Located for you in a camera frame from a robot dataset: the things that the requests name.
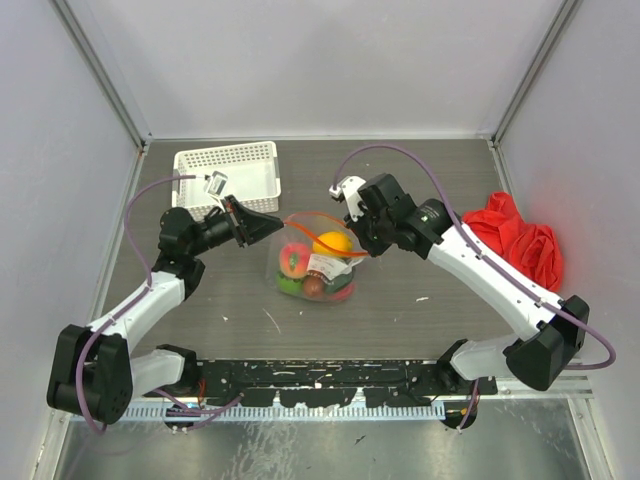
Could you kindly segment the green toy watermelon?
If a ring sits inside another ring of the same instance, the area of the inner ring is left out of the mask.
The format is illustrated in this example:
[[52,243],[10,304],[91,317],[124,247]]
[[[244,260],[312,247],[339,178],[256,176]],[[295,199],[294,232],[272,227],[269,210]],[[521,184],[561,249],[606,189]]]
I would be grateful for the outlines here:
[[279,272],[276,277],[276,287],[284,294],[300,296],[303,290],[303,279],[294,279]]

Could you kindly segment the dark green avocado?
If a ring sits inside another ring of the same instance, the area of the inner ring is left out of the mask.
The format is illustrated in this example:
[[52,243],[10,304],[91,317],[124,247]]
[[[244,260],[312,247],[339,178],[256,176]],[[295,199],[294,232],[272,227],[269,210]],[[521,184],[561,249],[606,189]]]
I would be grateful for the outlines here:
[[353,271],[337,275],[335,278],[326,283],[325,294],[331,296],[346,288],[353,281],[353,277]]

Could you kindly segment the clear zip top bag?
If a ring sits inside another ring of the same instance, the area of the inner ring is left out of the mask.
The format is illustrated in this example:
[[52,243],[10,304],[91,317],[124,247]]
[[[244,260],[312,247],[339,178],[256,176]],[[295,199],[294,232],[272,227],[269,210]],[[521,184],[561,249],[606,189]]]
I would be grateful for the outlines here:
[[[317,237],[329,231],[341,231],[347,234],[353,244],[353,250],[347,257],[333,257],[327,255],[314,254],[312,252],[313,242]],[[284,228],[270,237],[269,255],[266,264],[266,281],[271,288],[282,293],[276,287],[276,275],[281,272],[279,267],[280,250],[288,243],[303,243],[310,247],[311,256],[308,263],[307,274],[303,280],[311,275],[321,278],[326,283],[337,275],[354,272],[353,281],[356,288],[356,269],[369,257],[369,254],[362,250],[358,244],[355,234],[347,228],[344,221],[319,211],[303,211],[289,215],[284,220]],[[300,296],[295,298],[323,303],[339,303],[328,300],[325,294],[321,298],[307,298],[302,291]]]

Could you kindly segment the yellow lemon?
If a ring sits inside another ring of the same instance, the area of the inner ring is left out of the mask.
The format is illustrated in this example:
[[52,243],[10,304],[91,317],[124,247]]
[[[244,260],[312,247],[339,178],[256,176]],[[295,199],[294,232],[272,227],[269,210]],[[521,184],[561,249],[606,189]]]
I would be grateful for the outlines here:
[[350,237],[341,231],[329,231],[317,237],[313,242],[314,254],[333,257],[347,257],[353,250]]

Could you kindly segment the red apple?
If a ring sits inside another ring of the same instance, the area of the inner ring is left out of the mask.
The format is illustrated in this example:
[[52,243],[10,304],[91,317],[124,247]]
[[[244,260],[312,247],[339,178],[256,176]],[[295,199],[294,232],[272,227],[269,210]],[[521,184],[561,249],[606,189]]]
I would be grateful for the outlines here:
[[330,295],[328,297],[328,300],[331,302],[342,302],[348,299],[353,294],[354,290],[355,290],[355,284],[351,283],[345,286],[344,288],[342,288],[341,290]]

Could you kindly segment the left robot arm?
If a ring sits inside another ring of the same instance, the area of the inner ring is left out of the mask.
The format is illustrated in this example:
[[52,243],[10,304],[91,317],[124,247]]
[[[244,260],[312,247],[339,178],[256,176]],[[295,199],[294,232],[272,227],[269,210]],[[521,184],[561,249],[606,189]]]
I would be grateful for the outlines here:
[[158,257],[148,278],[103,317],[58,336],[46,392],[49,407],[80,415],[92,427],[111,425],[130,402],[161,387],[178,396],[194,393],[201,370],[194,351],[161,345],[134,358],[132,352],[167,313],[198,288],[205,265],[200,255],[229,241],[253,245],[284,223],[276,216],[224,198],[201,220],[182,207],[160,218]]

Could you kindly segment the pink yellow peach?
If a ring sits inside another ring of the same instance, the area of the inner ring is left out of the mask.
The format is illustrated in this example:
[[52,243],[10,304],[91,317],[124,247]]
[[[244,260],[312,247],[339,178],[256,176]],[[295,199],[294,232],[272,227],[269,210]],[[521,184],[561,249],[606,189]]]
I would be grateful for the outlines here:
[[279,267],[282,274],[291,279],[302,279],[307,274],[311,249],[303,243],[288,243],[279,253]]

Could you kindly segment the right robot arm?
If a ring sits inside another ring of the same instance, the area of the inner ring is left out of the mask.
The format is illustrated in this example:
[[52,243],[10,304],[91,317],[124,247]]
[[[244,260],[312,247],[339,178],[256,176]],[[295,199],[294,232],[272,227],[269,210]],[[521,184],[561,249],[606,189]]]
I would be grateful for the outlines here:
[[546,391],[584,344],[590,309],[579,296],[563,299],[518,272],[447,211],[438,199],[416,204],[394,176],[348,176],[329,190],[346,204],[347,227],[379,257],[391,246],[454,275],[510,326],[509,335],[459,340],[441,357],[438,379],[459,394],[474,380],[511,374]]

